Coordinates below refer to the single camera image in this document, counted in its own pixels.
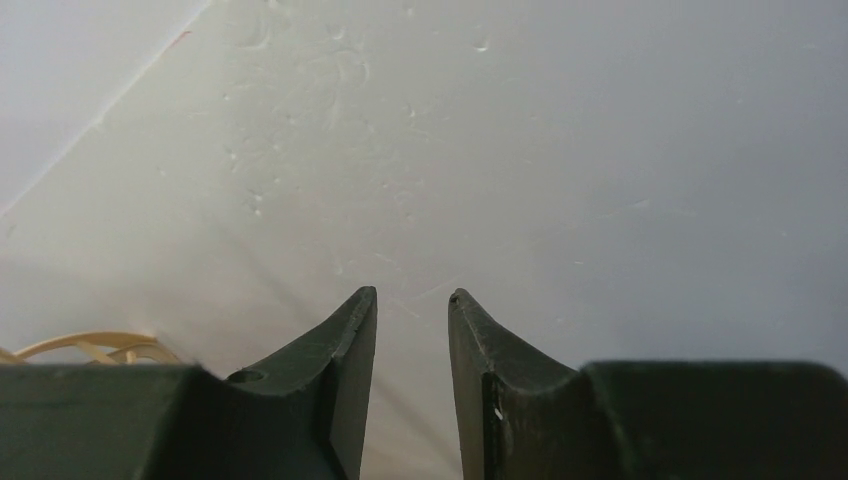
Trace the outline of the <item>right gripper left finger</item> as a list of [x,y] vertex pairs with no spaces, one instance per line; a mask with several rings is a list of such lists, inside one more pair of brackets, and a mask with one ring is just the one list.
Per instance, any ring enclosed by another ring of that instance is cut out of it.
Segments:
[[326,320],[230,374],[244,392],[228,454],[253,479],[360,476],[377,330],[377,291],[356,290]]

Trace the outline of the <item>beige plastic hanger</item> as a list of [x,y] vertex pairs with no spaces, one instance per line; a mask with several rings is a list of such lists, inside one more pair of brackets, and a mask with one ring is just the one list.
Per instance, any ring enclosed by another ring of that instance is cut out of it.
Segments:
[[156,337],[120,331],[92,331],[50,338],[16,352],[1,349],[2,365],[26,365],[37,355],[73,348],[89,364],[136,365],[143,360],[157,364],[181,364],[181,359]]

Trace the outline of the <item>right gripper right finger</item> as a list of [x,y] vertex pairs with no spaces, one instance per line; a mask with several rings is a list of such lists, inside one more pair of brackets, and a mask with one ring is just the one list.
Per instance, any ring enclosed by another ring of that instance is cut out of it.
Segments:
[[453,395],[466,479],[580,479],[570,433],[581,374],[498,323],[465,289],[448,302]]

